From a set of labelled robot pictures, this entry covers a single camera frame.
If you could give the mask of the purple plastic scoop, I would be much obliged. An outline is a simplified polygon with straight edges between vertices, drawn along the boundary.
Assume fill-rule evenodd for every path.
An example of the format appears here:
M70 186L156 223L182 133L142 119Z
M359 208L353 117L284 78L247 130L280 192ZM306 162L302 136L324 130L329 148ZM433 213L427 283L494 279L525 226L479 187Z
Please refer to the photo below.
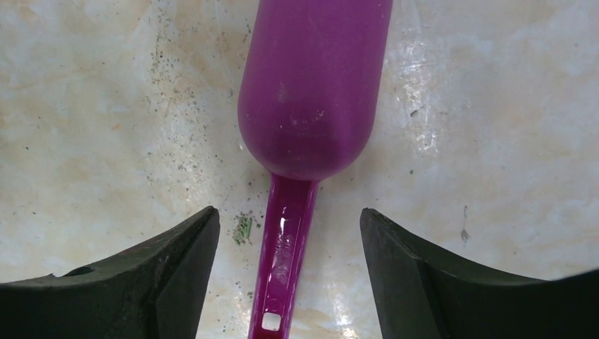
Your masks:
M318 186L371 135L391 1L260 1L238 100L271 175L250 338L287 338Z

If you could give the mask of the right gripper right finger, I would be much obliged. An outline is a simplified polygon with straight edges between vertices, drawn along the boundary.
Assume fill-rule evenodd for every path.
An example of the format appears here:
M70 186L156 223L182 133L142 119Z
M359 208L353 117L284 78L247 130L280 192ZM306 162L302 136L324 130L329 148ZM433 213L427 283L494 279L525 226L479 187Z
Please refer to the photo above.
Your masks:
M598 271L540 280L490 268L365 208L362 243L384 338L597 338Z

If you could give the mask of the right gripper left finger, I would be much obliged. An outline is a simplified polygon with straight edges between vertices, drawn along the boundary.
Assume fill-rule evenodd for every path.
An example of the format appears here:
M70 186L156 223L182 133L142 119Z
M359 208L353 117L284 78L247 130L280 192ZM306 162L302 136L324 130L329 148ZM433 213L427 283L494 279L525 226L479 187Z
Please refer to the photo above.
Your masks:
M194 338L220 234L208 206L57 277L1 285L2 338Z

